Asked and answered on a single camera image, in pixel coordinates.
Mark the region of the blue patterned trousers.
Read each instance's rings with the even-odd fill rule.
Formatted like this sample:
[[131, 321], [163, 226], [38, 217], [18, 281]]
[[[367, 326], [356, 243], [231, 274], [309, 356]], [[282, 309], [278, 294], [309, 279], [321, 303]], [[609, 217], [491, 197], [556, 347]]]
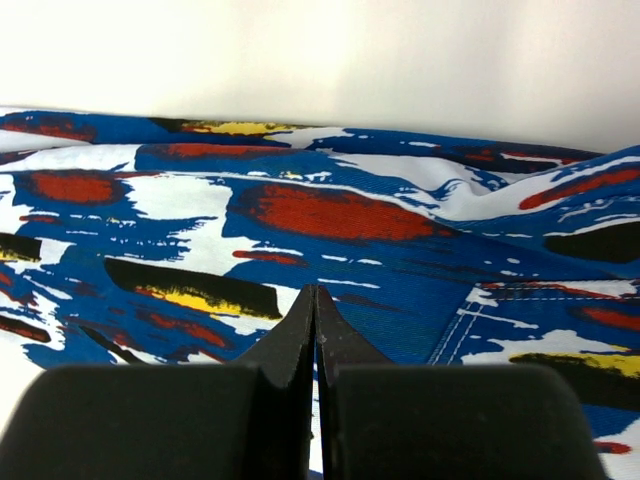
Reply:
[[5, 108], [1, 419], [45, 370], [222, 363], [307, 284], [401, 364], [535, 362], [639, 475], [639, 150]]

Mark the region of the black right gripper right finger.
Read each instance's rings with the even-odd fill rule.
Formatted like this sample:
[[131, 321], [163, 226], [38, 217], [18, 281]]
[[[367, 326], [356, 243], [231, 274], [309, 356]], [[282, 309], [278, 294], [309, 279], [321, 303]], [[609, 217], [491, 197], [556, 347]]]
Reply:
[[616, 285], [320, 288], [326, 479], [616, 479]]

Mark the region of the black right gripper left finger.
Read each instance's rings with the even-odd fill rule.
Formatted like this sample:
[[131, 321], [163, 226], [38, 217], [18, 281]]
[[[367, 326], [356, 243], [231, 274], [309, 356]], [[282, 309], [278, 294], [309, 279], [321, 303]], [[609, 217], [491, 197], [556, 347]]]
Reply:
[[303, 479], [315, 290], [227, 364], [41, 374], [1, 440], [5, 479]]

